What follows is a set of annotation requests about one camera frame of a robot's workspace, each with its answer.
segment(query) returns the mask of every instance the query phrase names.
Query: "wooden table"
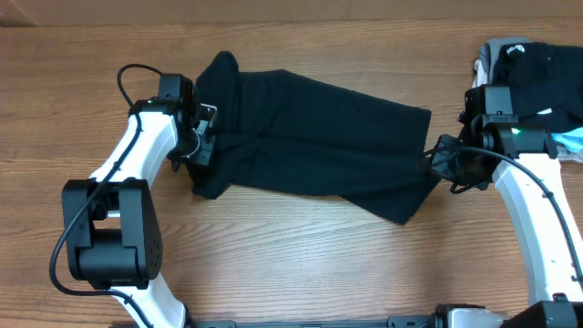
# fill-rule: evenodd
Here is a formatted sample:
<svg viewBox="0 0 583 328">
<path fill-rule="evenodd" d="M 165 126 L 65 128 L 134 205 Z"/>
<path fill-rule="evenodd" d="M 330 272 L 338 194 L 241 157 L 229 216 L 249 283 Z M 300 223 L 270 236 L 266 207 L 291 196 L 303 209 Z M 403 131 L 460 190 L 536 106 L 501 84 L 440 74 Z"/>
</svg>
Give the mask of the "wooden table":
<svg viewBox="0 0 583 328">
<path fill-rule="evenodd" d="M 428 108 L 426 147 L 461 128 L 476 50 L 495 36 L 583 46 L 574 19 L 0 29 L 0 326 L 91 327 L 126 322 L 113 299 L 56 291 L 47 267 L 63 230 L 60 192 L 101 165 L 126 130 L 116 85 L 132 62 L 195 78 L 221 50 L 242 71 L 285 68 L 340 87 Z M 134 99 L 157 92 L 145 71 L 125 76 Z M 563 167 L 583 220 L 583 166 Z M 430 313 L 439 302 L 514 314 L 526 276 L 509 216 L 493 190 L 454 196 L 441 183 L 406 226 L 336 197 L 231 187 L 190 193 L 165 163 L 152 194 L 163 273 L 198 320 L 381 319 Z M 65 254 L 58 276 L 70 278 Z"/>
</svg>

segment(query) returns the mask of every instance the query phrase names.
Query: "black cable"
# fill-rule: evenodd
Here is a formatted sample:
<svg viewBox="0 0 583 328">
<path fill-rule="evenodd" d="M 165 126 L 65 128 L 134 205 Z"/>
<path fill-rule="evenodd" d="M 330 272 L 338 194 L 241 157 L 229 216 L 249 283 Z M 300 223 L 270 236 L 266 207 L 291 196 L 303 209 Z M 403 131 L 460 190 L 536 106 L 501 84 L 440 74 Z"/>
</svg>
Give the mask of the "black cable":
<svg viewBox="0 0 583 328">
<path fill-rule="evenodd" d="M 156 68 L 148 67 L 148 66 L 141 65 L 141 64 L 129 64 L 129 65 L 125 65 L 124 67 L 119 69 L 119 71 L 118 71 L 119 91 L 121 92 L 124 99 L 128 102 L 130 107 L 132 107 L 134 104 L 131 101 L 131 99 L 129 98 L 128 93 L 126 93 L 126 89 L 124 89 L 124 87 L 121 83 L 121 76 L 126 69 L 132 68 L 132 67 L 145 68 L 145 69 L 151 70 L 153 72 L 156 72 L 158 74 L 162 74 L 162 72 L 160 72 Z M 81 208 L 79 209 L 77 214 L 75 214 L 75 216 L 73 217 L 73 220 L 71 220 L 71 222 L 66 226 L 65 230 L 61 234 L 61 237 L 58 239 L 58 242 L 55 245 L 55 249 L 53 250 L 53 254 L 51 256 L 51 261 L 50 261 L 49 268 L 48 268 L 48 274 L 51 278 L 51 282 L 55 285 L 55 287 L 59 291 L 65 293 L 65 294 L 73 295 L 73 296 L 116 296 L 116 297 L 123 299 L 125 304 L 129 304 L 134 309 L 134 311 L 138 315 L 139 319 L 146 325 L 146 327 L 153 328 L 154 325 L 149 322 L 148 318 L 146 317 L 146 314 L 144 314 L 144 312 L 139 308 L 136 301 L 134 301 L 130 296 L 126 295 L 125 293 L 120 292 L 120 291 L 116 291 L 116 290 L 74 291 L 74 290 L 71 290 L 71 289 L 68 289 L 67 287 L 65 287 L 56 277 L 56 260 L 58 258 L 58 254 L 60 253 L 61 249 L 63 248 L 63 245 L 65 244 L 66 237 L 75 228 L 77 222 L 79 221 L 79 219 L 81 218 L 81 216 L 83 215 L 85 210 L 87 210 L 87 208 L 91 204 L 91 201 L 93 201 L 99 195 L 101 190 L 105 188 L 105 186 L 107 185 L 109 180 L 119 170 L 119 168 L 121 167 L 121 164 L 126 159 L 126 157 L 128 156 L 129 152 L 132 150 L 132 148 L 134 147 L 136 142 L 138 142 L 139 134 L 142 131 L 142 121 L 141 121 L 141 118 L 139 117 L 138 114 L 134 114 L 134 116 L 136 117 L 136 121 L 137 121 L 136 133 L 134 134 L 134 137 L 132 138 L 131 141 L 129 141 L 128 146 L 123 151 L 121 156 L 119 156 L 119 159 L 113 164 L 113 167 L 111 168 L 109 173 L 97 185 L 97 187 L 93 190 L 93 192 L 91 192 L 91 194 L 87 197 L 87 200 L 85 201 L 85 203 L 81 206 Z"/>
<path fill-rule="evenodd" d="M 523 166 L 522 164 L 518 163 L 517 161 L 515 161 L 511 158 L 508 158 L 504 155 L 498 154 L 498 153 L 491 151 L 491 150 L 481 149 L 481 148 L 477 148 L 477 147 L 468 147 L 468 146 L 441 147 L 441 148 L 434 148 L 431 150 L 427 150 L 424 153 L 424 156 L 435 154 L 436 152 L 443 151 L 443 150 L 454 150 L 454 149 L 457 151 L 461 151 L 461 152 L 470 152 L 470 153 L 475 153 L 475 154 L 486 155 L 486 156 L 496 158 L 496 159 L 501 159 L 501 160 L 515 166 L 516 168 L 520 169 L 521 171 L 523 171 L 526 175 L 528 175 L 529 178 L 531 178 L 543 190 L 543 193 L 545 194 L 545 196 L 547 196 L 548 201 L 550 201 L 551 205 L 553 206 L 553 209 L 555 210 L 555 213 L 557 214 L 558 221 L 561 224 L 561 228 L 563 230 L 563 234 L 565 235 L 565 240 L 567 242 L 568 251 L 571 255 L 571 260 L 573 261 L 573 267 L 575 268 L 575 274 L 577 275 L 577 277 L 575 277 L 575 278 L 579 282 L 579 286 L 581 287 L 581 291 L 583 291 L 583 271 L 581 270 L 581 265 L 579 264 L 577 252 L 575 251 L 575 244 L 573 242 L 573 238 L 571 237 L 571 233 L 568 229 L 567 222 L 565 221 L 565 216 L 563 215 L 561 208 L 559 208 L 557 200 L 555 200 L 555 194 L 553 194 L 553 192 L 550 191 L 547 188 L 547 186 L 545 186 L 545 184 L 543 183 L 543 181 L 541 179 L 539 179 L 533 172 L 531 172 L 525 166 Z"/>
</svg>

